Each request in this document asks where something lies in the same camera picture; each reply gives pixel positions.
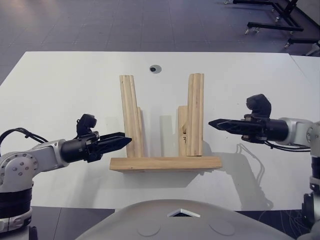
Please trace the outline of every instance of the wood grain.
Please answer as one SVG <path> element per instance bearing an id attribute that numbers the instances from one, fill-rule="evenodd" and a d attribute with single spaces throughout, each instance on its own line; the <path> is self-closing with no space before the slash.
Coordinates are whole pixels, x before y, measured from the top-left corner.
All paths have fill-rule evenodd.
<path id="1" fill-rule="evenodd" d="M 143 157 L 142 124 L 139 122 L 139 111 L 135 90 L 134 76 L 120 76 L 122 110 L 125 136 L 132 138 L 132 142 L 126 146 L 128 158 Z"/>
<path id="2" fill-rule="evenodd" d="M 187 156 L 187 118 L 188 107 L 178 107 L 179 156 Z"/>
<path id="3" fill-rule="evenodd" d="M 216 156 L 113 157 L 110 170 L 129 172 L 200 172 L 222 167 Z"/>
<path id="4" fill-rule="evenodd" d="M 186 155 L 202 156 L 204 132 L 204 74 L 195 73 L 189 76 Z"/>

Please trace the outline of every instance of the white table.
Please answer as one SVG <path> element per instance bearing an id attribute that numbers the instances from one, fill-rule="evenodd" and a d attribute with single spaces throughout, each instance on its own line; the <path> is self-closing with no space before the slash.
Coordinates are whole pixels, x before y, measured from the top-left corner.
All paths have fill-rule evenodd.
<path id="1" fill-rule="evenodd" d="M 154 64 L 161 73 L 149 71 Z M 83 113 L 95 115 L 100 134 L 124 131 L 119 75 L 130 74 L 143 112 L 146 155 L 177 156 L 177 108 L 187 104 L 191 73 L 205 76 L 204 153 L 221 156 L 222 169 L 204 174 L 110 171 L 110 157 L 126 156 L 122 149 L 97 162 L 79 161 L 39 174 L 32 205 L 118 209 L 152 199 L 188 199 L 236 211 L 300 209 L 303 194 L 310 192 L 308 153 L 270 150 L 207 124 L 241 119 L 250 113 L 246 98 L 260 93 L 272 103 L 274 119 L 318 121 L 319 82 L 308 80 L 288 54 L 27 52 L 0 87 L 0 132 L 24 127 L 48 140 L 69 140 Z M 1 152 L 35 144 L 14 133 Z M 264 166 L 261 179 L 256 158 Z"/>

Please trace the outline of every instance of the wooden structure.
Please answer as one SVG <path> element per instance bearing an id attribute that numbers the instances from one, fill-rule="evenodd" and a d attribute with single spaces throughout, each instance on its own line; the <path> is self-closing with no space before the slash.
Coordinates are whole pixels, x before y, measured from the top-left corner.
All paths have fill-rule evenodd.
<path id="1" fill-rule="evenodd" d="M 189 77 L 187 106 L 178 107 L 179 156 L 144 157 L 142 114 L 137 105 L 134 77 L 120 76 L 124 131 L 132 142 L 127 157 L 110 160 L 110 170 L 127 172 L 200 172 L 221 168 L 219 157 L 202 156 L 204 123 L 204 74 Z"/>

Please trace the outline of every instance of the floor tile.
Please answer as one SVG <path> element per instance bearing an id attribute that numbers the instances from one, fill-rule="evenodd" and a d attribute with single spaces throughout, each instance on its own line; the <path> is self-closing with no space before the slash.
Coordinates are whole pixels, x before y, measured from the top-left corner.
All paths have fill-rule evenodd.
<path id="1" fill-rule="evenodd" d="M 34 26 L 27 27 L 15 40 L 15 44 L 39 44 L 42 43 L 50 33 L 52 27 Z"/>
<path id="2" fill-rule="evenodd" d="M 60 16 L 58 21 L 55 23 L 56 26 L 81 26 L 84 24 L 88 13 L 74 14 L 64 13 Z"/>
<path id="3" fill-rule="evenodd" d="M 73 43 L 80 29 L 80 26 L 55 26 L 44 39 L 44 43 Z"/>
<path id="4" fill-rule="evenodd" d="M 173 24 L 173 35 L 177 42 L 205 41 L 205 31 L 201 24 Z"/>
<path id="5" fill-rule="evenodd" d="M 140 24 L 113 25 L 109 42 L 140 42 L 142 26 Z"/>
<path id="6" fill-rule="evenodd" d="M 125 24 L 141 24 L 143 12 L 135 11 L 117 11 L 114 15 L 114 25 L 125 25 Z"/>
<path id="7" fill-rule="evenodd" d="M 62 208 L 54 240 L 76 239 L 114 212 L 114 209 Z"/>
<path id="8" fill-rule="evenodd" d="M 140 51 L 140 42 L 108 42 L 106 50 L 113 52 L 138 52 Z"/>
<path id="9" fill-rule="evenodd" d="M 175 44 L 173 42 L 142 42 L 141 52 L 174 52 Z"/>
<path id="10" fill-rule="evenodd" d="M 144 24 L 142 27 L 142 42 L 172 42 L 174 41 L 171 24 Z"/>
<path id="11" fill-rule="evenodd" d="M 88 14 L 83 22 L 85 26 L 111 25 L 114 21 L 114 11 L 100 11 Z"/>
<path id="12" fill-rule="evenodd" d="M 167 12 L 169 10 L 169 3 L 167 1 L 148 1 L 145 0 L 143 3 L 144 11 L 152 12 Z"/>
<path id="13" fill-rule="evenodd" d="M 41 51 L 72 51 L 74 45 L 72 43 L 43 43 L 41 45 Z"/>
<path id="14" fill-rule="evenodd" d="M 30 226 L 36 227 L 39 239 L 54 240 L 60 212 L 60 207 L 32 207 Z"/>
<path id="15" fill-rule="evenodd" d="M 76 39 L 78 43 L 105 43 L 108 41 L 111 25 L 82 27 Z"/>
<path id="16" fill-rule="evenodd" d="M 170 24 L 169 11 L 145 11 L 143 13 L 143 24 Z"/>
<path id="17" fill-rule="evenodd" d="M 176 52 L 212 52 L 206 42 L 176 42 Z"/>
<path id="18" fill-rule="evenodd" d="M 23 27 L 0 28 L 0 45 L 13 43 L 25 30 Z"/>
<path id="19" fill-rule="evenodd" d="M 81 42 L 76 42 L 73 44 L 73 51 L 87 51 L 87 52 L 103 52 L 106 50 L 106 43 L 91 43 L 91 42 L 86 42 L 86 43 L 81 43 Z"/>

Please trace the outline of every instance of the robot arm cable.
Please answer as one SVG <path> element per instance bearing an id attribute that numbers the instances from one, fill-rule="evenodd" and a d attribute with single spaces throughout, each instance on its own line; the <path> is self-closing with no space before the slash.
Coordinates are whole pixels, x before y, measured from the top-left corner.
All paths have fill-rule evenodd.
<path id="1" fill-rule="evenodd" d="M 2 133 L 2 134 L 0 135 L 0 146 L 1 146 L 2 142 L 3 142 L 3 140 L 4 140 L 9 134 L 11 134 L 11 133 L 13 133 L 13 132 L 22 133 L 22 134 L 25 135 L 25 138 L 26 138 L 26 139 L 27 139 L 27 138 L 31 138 L 31 139 L 33 139 L 33 140 L 35 140 L 35 141 L 37 141 L 38 143 L 41 143 L 41 144 L 48 142 L 48 140 L 46 140 L 46 139 L 43 138 L 42 136 L 36 135 L 36 134 L 34 134 L 34 133 L 32 133 L 32 132 L 30 132 L 30 131 L 22 128 L 22 127 L 18 127 L 18 128 L 9 129 L 9 130 L 5 131 L 4 133 Z"/>

